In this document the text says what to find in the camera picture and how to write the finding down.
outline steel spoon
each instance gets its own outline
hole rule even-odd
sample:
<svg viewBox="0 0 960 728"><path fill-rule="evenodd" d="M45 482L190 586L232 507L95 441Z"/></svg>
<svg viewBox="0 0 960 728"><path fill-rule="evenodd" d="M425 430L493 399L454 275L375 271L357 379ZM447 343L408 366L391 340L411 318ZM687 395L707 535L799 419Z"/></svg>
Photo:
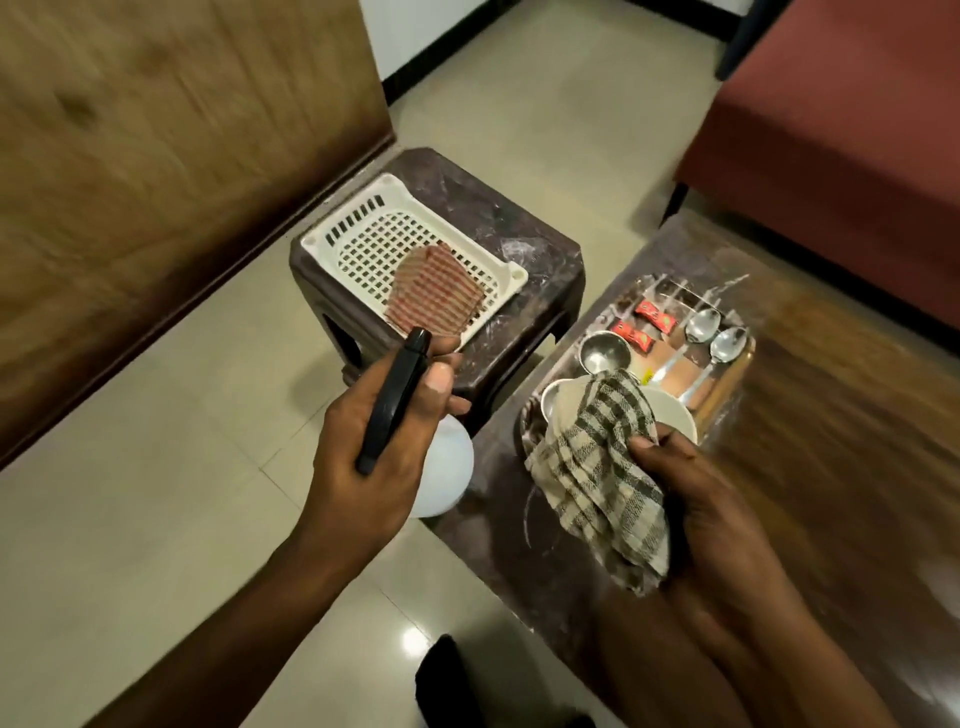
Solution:
<svg viewBox="0 0 960 728"><path fill-rule="evenodd" d="M717 364L729 364L736 359L747 346L747 329L744 327L725 328L710 343L710 363L700 373L696 381L691 384L687 390L680 395L679 399L683 404L687 404L693 399L700 385L703 384L710 372Z"/></svg>
<svg viewBox="0 0 960 728"><path fill-rule="evenodd" d="M686 350L690 348L690 344L705 344L712 339L717 329L720 328L720 319L720 311L716 308L705 308L703 311L696 313L684 328L684 344L657 369L656 373L650 378L650 383L656 384L662 381L673 368L673 365L680 361Z"/></svg>

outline beige floor tile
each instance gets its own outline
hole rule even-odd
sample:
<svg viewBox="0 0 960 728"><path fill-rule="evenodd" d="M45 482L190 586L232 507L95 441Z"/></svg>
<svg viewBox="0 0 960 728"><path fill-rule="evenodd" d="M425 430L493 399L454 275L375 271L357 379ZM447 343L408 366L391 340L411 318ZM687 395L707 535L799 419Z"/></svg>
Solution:
<svg viewBox="0 0 960 728"><path fill-rule="evenodd" d="M341 391L346 389L341 382ZM306 502L313 477L313 456L324 427L326 406L310 418L263 467L263 472L300 508Z"/></svg>
<svg viewBox="0 0 960 728"><path fill-rule="evenodd" d="M392 109L584 252L584 303L660 221L719 84L717 43L621 0L528 0Z"/></svg>
<svg viewBox="0 0 960 728"><path fill-rule="evenodd" d="M491 720L551 725L575 709L598 726L622 725L423 523L407 522L364 576L431 642L453 636Z"/></svg>
<svg viewBox="0 0 960 728"><path fill-rule="evenodd" d="M414 675L426 636L368 580L354 581L245 725L420 726Z"/></svg>
<svg viewBox="0 0 960 728"><path fill-rule="evenodd" d="M0 473L4 724L81 724L296 515L179 387L134 362Z"/></svg>
<svg viewBox="0 0 960 728"><path fill-rule="evenodd" d="M258 466L342 386L287 255L275 243L148 352Z"/></svg>

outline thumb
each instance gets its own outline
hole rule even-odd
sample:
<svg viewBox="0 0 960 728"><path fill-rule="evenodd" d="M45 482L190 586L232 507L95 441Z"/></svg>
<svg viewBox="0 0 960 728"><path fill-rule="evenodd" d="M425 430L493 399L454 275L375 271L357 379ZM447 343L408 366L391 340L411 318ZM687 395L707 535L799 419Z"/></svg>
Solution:
<svg viewBox="0 0 960 728"><path fill-rule="evenodd" d="M374 472L390 477L420 479L423 458L446 414L446 403L453 391L453 368L438 361L430 365L414 391L403 422L376 463Z"/></svg>
<svg viewBox="0 0 960 728"><path fill-rule="evenodd" d="M627 448L644 472L666 491L680 496L688 508L712 506L713 478L697 467L693 457L656 446L642 437L632 437Z"/></svg>

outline steel bowl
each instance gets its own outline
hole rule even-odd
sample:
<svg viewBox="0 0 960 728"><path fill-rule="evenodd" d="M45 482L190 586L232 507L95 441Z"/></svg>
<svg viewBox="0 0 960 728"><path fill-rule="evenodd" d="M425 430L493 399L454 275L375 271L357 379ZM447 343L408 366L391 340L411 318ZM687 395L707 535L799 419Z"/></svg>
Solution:
<svg viewBox="0 0 960 728"><path fill-rule="evenodd" d="M573 379L556 379L547 384L543 394L540 395L540 412L543 413L543 418L547 422L550 422L550 418L553 417L553 401L557 398L557 390L561 384L568 381L573 381Z"/></svg>
<svg viewBox="0 0 960 728"><path fill-rule="evenodd" d="M612 331L596 331L584 339L577 354L580 366L590 374L626 369L633 353L630 344Z"/></svg>

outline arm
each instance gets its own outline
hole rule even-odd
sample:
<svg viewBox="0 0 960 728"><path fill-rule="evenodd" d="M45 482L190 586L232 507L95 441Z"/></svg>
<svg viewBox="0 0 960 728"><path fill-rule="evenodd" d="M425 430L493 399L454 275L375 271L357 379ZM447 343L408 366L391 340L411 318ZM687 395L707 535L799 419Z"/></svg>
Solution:
<svg viewBox="0 0 960 728"><path fill-rule="evenodd" d="M87 728L239 726L334 599L403 526L423 459L451 397L457 339L435 338L440 354L369 476L354 469L388 357L327 408L310 495L290 537L233 598L118 698Z"/></svg>
<svg viewBox="0 0 960 728"><path fill-rule="evenodd" d="M682 434L658 429L659 446L635 438L631 454L663 486L668 512L680 505L686 550L671 554L665 595L753 723L897 728L809 613L743 497Z"/></svg>

